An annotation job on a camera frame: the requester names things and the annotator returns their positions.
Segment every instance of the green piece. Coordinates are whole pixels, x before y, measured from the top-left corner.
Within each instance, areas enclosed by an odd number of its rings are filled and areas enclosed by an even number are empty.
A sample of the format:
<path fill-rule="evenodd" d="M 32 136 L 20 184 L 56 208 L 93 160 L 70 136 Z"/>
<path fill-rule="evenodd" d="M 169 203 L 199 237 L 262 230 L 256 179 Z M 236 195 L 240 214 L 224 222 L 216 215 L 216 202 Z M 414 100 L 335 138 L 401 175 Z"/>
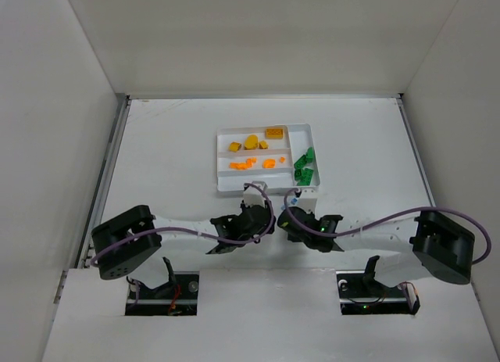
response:
<path fill-rule="evenodd" d="M 302 170 L 302 178 L 297 183 L 298 186 L 309 186 L 313 180 L 314 169 L 305 168 Z"/>
<path fill-rule="evenodd" d="M 314 148 L 309 147 L 307 149 L 307 152 L 305 153 L 305 160 L 307 161 L 307 164 L 312 163 L 315 158 L 316 158 L 316 155 L 314 154 Z"/>
<path fill-rule="evenodd" d="M 302 179 L 302 169 L 296 169 L 294 172 L 294 178 L 296 181 L 300 181 Z"/>
<path fill-rule="evenodd" d="M 306 164 L 307 164 L 307 159 L 306 159 L 305 155 L 302 155 L 302 156 L 300 156 L 300 159 L 298 159 L 295 162 L 294 168 L 295 169 L 302 169 L 303 167 L 305 167 Z"/>

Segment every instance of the sorting tray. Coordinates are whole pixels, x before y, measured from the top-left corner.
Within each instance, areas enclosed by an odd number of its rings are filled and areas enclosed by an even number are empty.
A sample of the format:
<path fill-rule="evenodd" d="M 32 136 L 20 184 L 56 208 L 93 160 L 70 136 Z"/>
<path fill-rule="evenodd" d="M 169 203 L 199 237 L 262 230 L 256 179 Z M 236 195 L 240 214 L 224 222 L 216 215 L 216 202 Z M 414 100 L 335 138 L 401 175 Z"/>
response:
<path fill-rule="evenodd" d="M 266 139 L 268 128 L 282 128 L 283 138 Z M 269 148 L 245 150 L 245 140 L 250 134 L 257 135 L 259 142 L 265 140 Z M 241 143 L 241 149 L 237 152 L 229 151 L 231 142 Z M 313 133 L 308 124 L 219 129 L 217 131 L 217 188 L 220 192 L 242 192 L 245 182 L 265 181 L 268 193 L 283 194 L 290 188 L 300 187 L 294 180 L 294 163 L 305 154 L 309 147 L 314 148 L 314 144 Z M 247 170 L 229 168 L 230 163 L 242 163 L 249 157 L 257 158 L 257 163 L 253 164 L 252 168 Z M 280 163 L 281 157 L 285 158 L 284 163 Z M 273 169 L 263 169 L 262 164 L 265 159 L 275 159 L 276 166 Z M 317 188 L 320 185 L 320 174 L 316 161 L 306 167 L 314 169 L 311 185 L 307 187 Z"/>

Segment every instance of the white table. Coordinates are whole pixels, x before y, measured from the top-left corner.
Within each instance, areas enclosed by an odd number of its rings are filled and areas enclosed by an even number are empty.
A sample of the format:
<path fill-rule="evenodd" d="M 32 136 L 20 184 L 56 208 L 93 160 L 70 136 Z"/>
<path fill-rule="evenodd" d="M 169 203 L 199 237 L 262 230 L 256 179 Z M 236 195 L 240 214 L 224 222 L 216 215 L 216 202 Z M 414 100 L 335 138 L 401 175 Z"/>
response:
<path fill-rule="evenodd" d="M 293 123 L 312 127 L 319 216 L 373 220 L 429 204 L 396 99 L 134 100 L 103 220 L 137 204 L 174 219 L 237 213 L 241 198 L 216 190 L 217 128 Z M 281 197 L 272 200 L 279 214 Z M 416 281 L 416 317 L 341 316 L 332 269 L 363 269 L 375 253 L 322 254 L 279 229 L 222 256 L 166 243 L 157 254 L 176 270 L 201 271 L 197 317 L 122 317 L 124 280 L 75 270 L 45 361 L 67 360 L 69 350 L 82 361 L 496 360 L 470 285 Z M 136 273 L 164 269 L 150 263 Z M 84 348 L 90 357 L 75 357 Z"/>

